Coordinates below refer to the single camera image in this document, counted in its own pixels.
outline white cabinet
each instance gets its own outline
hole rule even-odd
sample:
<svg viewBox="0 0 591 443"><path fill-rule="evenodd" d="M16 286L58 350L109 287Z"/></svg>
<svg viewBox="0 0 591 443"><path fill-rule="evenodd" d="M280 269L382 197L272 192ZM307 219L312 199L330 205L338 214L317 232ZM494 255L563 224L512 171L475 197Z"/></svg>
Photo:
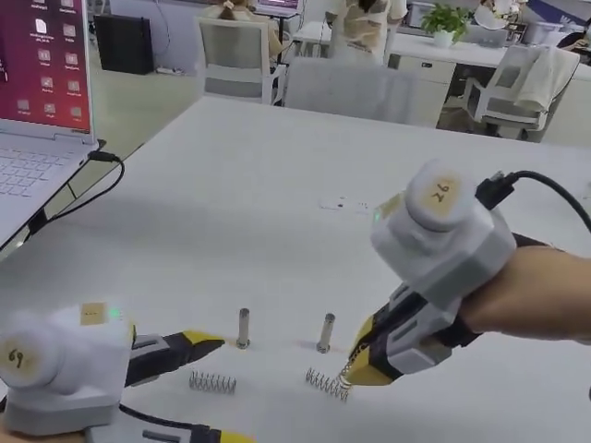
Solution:
<svg viewBox="0 0 591 443"><path fill-rule="evenodd" d="M591 147L591 126L585 116L591 103L591 81L573 79L546 129L542 142Z"/></svg>
<svg viewBox="0 0 591 443"><path fill-rule="evenodd" d="M455 63L401 56L397 68L400 71L412 72L419 78L413 100L411 124L435 127L452 83Z"/></svg>
<svg viewBox="0 0 591 443"><path fill-rule="evenodd" d="M421 80L449 85L452 82L455 63L402 56L400 62L398 62L398 69L405 72L414 72Z"/></svg>
<svg viewBox="0 0 591 443"><path fill-rule="evenodd" d="M435 127L450 85L421 80L413 100L411 125Z"/></svg>

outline metal peg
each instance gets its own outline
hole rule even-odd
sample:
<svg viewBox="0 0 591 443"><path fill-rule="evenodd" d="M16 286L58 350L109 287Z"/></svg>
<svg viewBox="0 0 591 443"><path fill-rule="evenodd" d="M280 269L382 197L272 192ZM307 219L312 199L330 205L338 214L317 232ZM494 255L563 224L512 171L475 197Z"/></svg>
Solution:
<svg viewBox="0 0 591 443"><path fill-rule="evenodd" d="M240 349L246 349L250 340L248 339L248 322L250 320L250 311L243 307L240 309L238 317L238 340L236 340L236 346Z"/></svg>
<svg viewBox="0 0 591 443"><path fill-rule="evenodd" d="M331 334L332 325L334 325L334 314L330 312L324 317L324 324L322 325L322 333L320 334L320 341L316 345L316 350L319 353L327 353L331 349Z"/></svg>

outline floor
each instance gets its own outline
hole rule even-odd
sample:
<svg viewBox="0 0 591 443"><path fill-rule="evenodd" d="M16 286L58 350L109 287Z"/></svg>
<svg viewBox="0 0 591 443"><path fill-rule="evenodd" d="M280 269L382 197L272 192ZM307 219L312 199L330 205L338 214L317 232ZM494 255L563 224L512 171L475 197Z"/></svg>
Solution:
<svg viewBox="0 0 591 443"><path fill-rule="evenodd" d="M103 71L95 50L90 52L90 76L97 137L107 141L105 150L122 159L183 113L197 96L194 78ZM87 165L71 181L72 190L77 196L84 194L109 168L102 163ZM72 193L64 189L46 207L47 216L52 217L74 200ZM0 260L21 245L27 233L24 230L1 251Z"/></svg>

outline number label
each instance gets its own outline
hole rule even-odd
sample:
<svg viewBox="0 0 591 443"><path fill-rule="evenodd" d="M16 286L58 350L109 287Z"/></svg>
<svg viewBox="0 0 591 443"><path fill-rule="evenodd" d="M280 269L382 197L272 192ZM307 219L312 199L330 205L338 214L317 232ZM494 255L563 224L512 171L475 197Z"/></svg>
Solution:
<svg viewBox="0 0 591 443"><path fill-rule="evenodd" d="M460 181L455 177L437 177L426 189L423 205L440 217L447 217L460 192Z"/></svg>
<svg viewBox="0 0 591 443"><path fill-rule="evenodd" d="M37 353L18 340L0 343L0 367L22 377L30 377L37 370Z"/></svg>
<svg viewBox="0 0 591 443"><path fill-rule="evenodd" d="M80 307L80 325L102 325L106 321L105 303L85 303Z"/></svg>

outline laptop screen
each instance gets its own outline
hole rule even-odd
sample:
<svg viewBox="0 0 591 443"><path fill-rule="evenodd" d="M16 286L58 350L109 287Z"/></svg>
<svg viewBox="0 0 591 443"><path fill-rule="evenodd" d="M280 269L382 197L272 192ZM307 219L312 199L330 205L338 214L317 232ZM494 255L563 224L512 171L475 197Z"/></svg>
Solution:
<svg viewBox="0 0 591 443"><path fill-rule="evenodd" d="M297 10L298 0L259 0L258 4L261 6L275 6L286 7L288 9Z"/></svg>
<svg viewBox="0 0 591 443"><path fill-rule="evenodd" d="M90 133L86 0L0 0L0 119Z"/></svg>

